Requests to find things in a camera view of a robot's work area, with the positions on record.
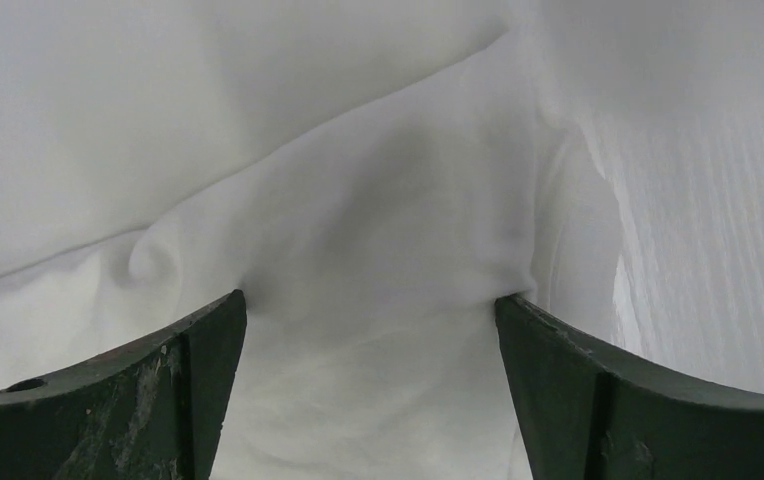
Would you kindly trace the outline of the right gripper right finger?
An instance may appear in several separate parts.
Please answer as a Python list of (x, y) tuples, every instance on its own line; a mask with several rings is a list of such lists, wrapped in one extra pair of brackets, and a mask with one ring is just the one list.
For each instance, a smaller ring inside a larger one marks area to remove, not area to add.
[(536, 479), (764, 479), (764, 394), (580, 331), (519, 295), (495, 324)]

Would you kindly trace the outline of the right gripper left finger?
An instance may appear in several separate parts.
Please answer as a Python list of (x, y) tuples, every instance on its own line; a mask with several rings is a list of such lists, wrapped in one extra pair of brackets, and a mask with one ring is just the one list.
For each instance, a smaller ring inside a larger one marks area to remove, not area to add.
[(240, 291), (0, 391), (0, 479), (206, 479), (247, 326)]

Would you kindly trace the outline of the white t shirt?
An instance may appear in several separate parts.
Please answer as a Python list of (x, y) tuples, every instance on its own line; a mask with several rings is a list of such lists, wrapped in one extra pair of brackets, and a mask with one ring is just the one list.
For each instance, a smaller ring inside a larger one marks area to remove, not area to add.
[(217, 479), (526, 479), (522, 292), (764, 393), (764, 1), (0, 1), (0, 388), (233, 289)]

